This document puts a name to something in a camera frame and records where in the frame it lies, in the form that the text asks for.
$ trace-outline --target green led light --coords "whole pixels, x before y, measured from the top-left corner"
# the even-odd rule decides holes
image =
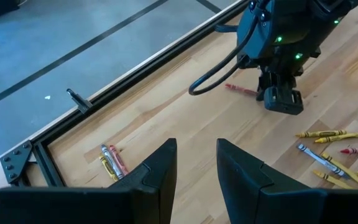
[[[297,54],[295,55],[295,59],[300,59],[300,58],[302,58],[302,55],[303,55],[303,54],[301,54],[301,53],[297,53]]]

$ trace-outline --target wooden table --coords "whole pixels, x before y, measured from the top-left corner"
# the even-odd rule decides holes
[[[358,8],[322,44],[321,56],[305,65],[298,79],[305,110],[298,116],[267,111],[254,98],[228,91],[223,85],[200,96],[187,93],[189,85],[235,44],[235,34],[209,35],[51,143],[50,151],[67,185],[107,187],[113,183],[98,159],[101,144],[116,145],[131,170],[168,138],[177,138],[172,223],[227,223],[215,158],[216,139],[226,138],[310,187],[333,187],[312,173],[313,169],[328,171],[295,148],[299,139],[294,134],[324,129],[358,131]],[[258,76],[257,70],[238,70],[227,82],[256,88]],[[338,152],[358,146],[358,139],[332,144],[302,142],[358,170],[358,155]],[[33,185],[45,185],[36,166],[28,175]],[[7,182],[0,165],[3,186]]]

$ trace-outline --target wooden tabletop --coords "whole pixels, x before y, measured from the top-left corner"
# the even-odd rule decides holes
[[[235,44],[235,34],[211,34],[49,145],[67,185],[113,184],[98,159],[101,144],[116,145],[132,170],[168,138],[176,138],[178,179],[172,223],[228,223],[216,172],[217,138],[228,139],[310,187],[333,185],[312,173],[328,170],[297,150],[299,142],[358,171],[358,154],[339,153],[358,146],[358,139],[314,144],[295,137],[307,130],[358,131],[358,8],[322,44],[321,56],[305,65],[304,75],[298,78],[305,110],[298,116],[267,111],[253,97],[223,85],[200,96],[187,93],[189,85]],[[233,65],[234,61],[208,83]],[[255,89],[258,76],[258,70],[238,70],[227,82]],[[32,184],[45,185],[36,166],[28,174]],[[7,182],[0,165],[3,186]]]

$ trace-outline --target gray floor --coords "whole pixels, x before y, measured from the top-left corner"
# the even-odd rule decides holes
[[[72,108],[67,88],[86,98],[214,15],[196,0],[168,0],[128,21],[156,2],[29,0],[0,17],[0,92],[126,25],[0,101],[0,154]]]

